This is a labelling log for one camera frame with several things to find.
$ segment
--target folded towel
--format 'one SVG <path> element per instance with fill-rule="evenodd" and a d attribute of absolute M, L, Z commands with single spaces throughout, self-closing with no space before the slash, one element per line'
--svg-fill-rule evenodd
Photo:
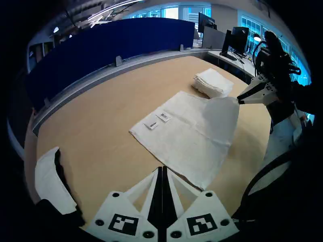
<path fill-rule="evenodd" d="M 226 97 L 233 87 L 231 81 L 213 69 L 196 74 L 194 80 L 192 86 L 210 98 Z"/>

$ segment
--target desk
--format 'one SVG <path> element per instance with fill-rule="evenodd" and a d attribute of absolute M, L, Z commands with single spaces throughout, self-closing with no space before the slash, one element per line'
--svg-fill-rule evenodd
<path fill-rule="evenodd" d="M 67 183 L 88 223 L 109 192 L 124 192 L 162 164 L 128 131 L 179 91 L 196 73 L 217 70 L 234 83 L 230 96 L 247 86 L 228 72 L 196 57 L 166 60 L 129 71 L 77 96 L 40 127 L 37 158 L 59 146 Z M 270 116 L 262 104 L 241 105 L 233 144 L 208 189 L 233 214 L 258 172 L 267 148 Z"/>
<path fill-rule="evenodd" d="M 247 75 L 249 75 L 251 78 L 255 77 L 255 66 L 250 60 L 243 58 L 242 61 L 244 62 L 244 64 L 242 64 L 238 60 L 236 60 L 236 61 L 235 60 L 230 60 L 230 59 L 228 59 L 228 58 L 226 58 L 224 56 L 221 56 L 220 53 L 221 53 L 220 50 L 209 51 L 208 52 L 209 55 L 214 56 L 216 58 L 219 58 L 220 60 L 223 60 L 223 61 L 227 62 L 230 65 L 233 65 L 234 67 L 238 68 L 239 70 L 241 70 L 244 73 L 246 73 Z"/>

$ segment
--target white cloth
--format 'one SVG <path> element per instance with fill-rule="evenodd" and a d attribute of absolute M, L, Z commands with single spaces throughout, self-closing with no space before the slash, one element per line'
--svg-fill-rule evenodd
<path fill-rule="evenodd" d="M 158 117 L 162 113 L 166 122 Z M 179 92 L 130 133 L 164 165 L 206 189 L 227 156 L 238 114 L 236 98 L 209 100 Z"/>
<path fill-rule="evenodd" d="M 35 168 L 35 187 L 41 199 L 47 199 L 61 214 L 76 211 L 76 202 L 59 178 L 55 167 L 55 147 L 39 158 Z"/>
<path fill-rule="evenodd" d="M 231 92 L 233 83 L 210 68 L 196 74 L 192 86 L 210 98 L 224 98 Z"/>

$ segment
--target wooden table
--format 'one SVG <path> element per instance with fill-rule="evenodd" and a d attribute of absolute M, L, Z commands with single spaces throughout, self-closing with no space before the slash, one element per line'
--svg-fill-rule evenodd
<path fill-rule="evenodd" d="M 60 147 L 67 182 L 87 224 L 109 192 L 124 192 L 162 166 L 129 129 L 181 90 L 201 96 L 191 84 L 196 73 L 208 68 L 234 83 L 230 96 L 238 96 L 247 86 L 196 57 L 176 58 L 129 71 L 86 91 L 40 127 L 37 158 Z M 233 144 L 208 187 L 230 215 L 264 158 L 270 121 L 262 104 L 240 106 Z"/>

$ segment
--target blue divider panel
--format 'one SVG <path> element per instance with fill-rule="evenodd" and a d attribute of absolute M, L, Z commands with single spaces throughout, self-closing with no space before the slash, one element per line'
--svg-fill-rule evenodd
<path fill-rule="evenodd" d="M 194 23 L 166 18 L 137 18 L 94 26 L 49 52 L 26 78 L 36 110 L 85 75 L 132 56 L 192 47 Z"/>

